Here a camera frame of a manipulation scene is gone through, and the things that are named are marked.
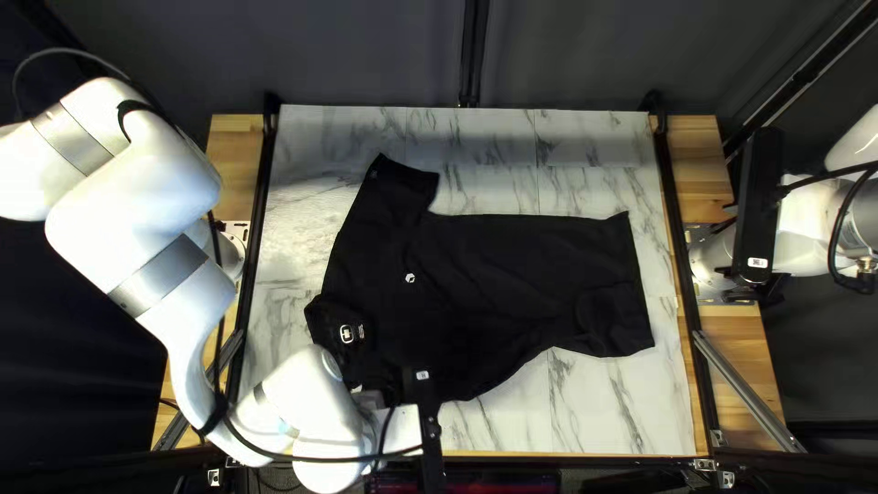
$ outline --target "black metal frame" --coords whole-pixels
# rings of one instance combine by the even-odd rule
[[[281,100],[274,93],[266,93],[263,99],[263,148],[259,156],[259,170],[256,173],[256,190],[253,197],[253,212],[250,216],[250,238],[244,269],[241,275],[241,293],[238,298],[238,314],[234,322],[234,332],[243,335],[241,346],[246,347],[247,328],[250,324],[250,305],[256,285],[256,266],[259,262],[259,245],[263,239],[263,222],[265,206],[269,196],[271,178],[271,161],[274,158],[275,139],[277,138],[277,119],[280,116]],[[228,369],[226,390],[230,403],[238,400],[238,385],[241,381],[241,366],[244,352],[238,351],[232,358]]]

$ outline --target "dark gray wall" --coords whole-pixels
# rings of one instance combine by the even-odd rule
[[[673,110],[732,129],[862,1],[494,1],[481,105],[623,110],[658,88]],[[211,113],[258,111],[265,90],[457,102],[464,0],[48,3],[200,141]]]
[[[210,115],[304,104],[457,102],[463,0],[50,0],[91,51],[204,142]]]
[[[860,3],[493,2],[482,102],[633,109],[656,88],[676,111],[733,115],[836,10]]]

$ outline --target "black vertical pole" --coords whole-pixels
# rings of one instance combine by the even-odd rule
[[[661,176],[662,193],[665,195],[667,220],[671,230],[671,245],[676,257],[677,277],[680,279],[680,295],[683,299],[683,310],[686,313],[686,326],[689,334],[689,351],[692,353],[692,366],[695,372],[695,384],[698,398],[702,406],[704,433],[708,436],[708,448],[713,451],[710,432],[719,430],[719,418],[716,415],[716,401],[713,386],[710,384],[709,363],[694,346],[693,333],[702,332],[702,320],[698,315],[698,301],[692,286],[692,273],[689,270],[686,233],[683,229],[683,217],[680,213],[680,200],[677,197],[677,184],[674,182],[671,150],[667,144],[667,114],[661,101],[661,95],[653,90],[646,94],[641,109],[649,110],[658,118],[658,127],[652,135],[652,143],[658,160],[658,172]]]

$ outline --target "label sticker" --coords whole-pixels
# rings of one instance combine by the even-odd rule
[[[749,265],[750,267],[767,268],[768,267],[768,259],[747,258],[747,265]]]

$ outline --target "black cloth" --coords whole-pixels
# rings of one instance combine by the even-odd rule
[[[305,308],[351,388],[398,403],[412,368],[442,401],[469,400],[551,346],[619,357],[654,345],[627,213],[433,214],[438,179],[379,155]]]

